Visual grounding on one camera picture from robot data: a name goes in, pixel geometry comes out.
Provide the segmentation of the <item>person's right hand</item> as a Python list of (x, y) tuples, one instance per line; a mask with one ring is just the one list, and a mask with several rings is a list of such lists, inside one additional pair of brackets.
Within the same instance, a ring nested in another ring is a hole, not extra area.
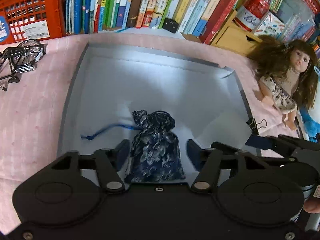
[(309, 198), (303, 206), (303, 209), (307, 213), (320, 213), (320, 199), (319, 198)]

